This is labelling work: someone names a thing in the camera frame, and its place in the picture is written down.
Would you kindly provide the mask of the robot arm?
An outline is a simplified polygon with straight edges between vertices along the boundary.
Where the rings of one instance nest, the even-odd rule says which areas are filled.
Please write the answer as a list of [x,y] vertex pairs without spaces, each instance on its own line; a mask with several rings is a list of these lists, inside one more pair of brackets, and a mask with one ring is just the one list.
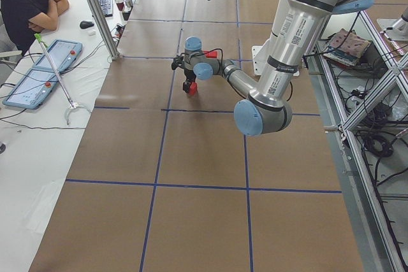
[[191,87],[197,79],[208,80],[214,75],[225,78],[244,97],[234,108],[234,120],[242,134],[258,136],[281,131],[292,117],[291,107],[283,98],[286,87],[307,48],[316,42],[325,19],[366,10],[373,3],[374,0],[279,0],[275,18],[282,21],[281,28],[264,44],[265,64],[258,81],[231,60],[209,58],[195,36],[186,39],[184,52],[173,59],[171,68],[183,69],[183,90],[188,94],[194,92]]

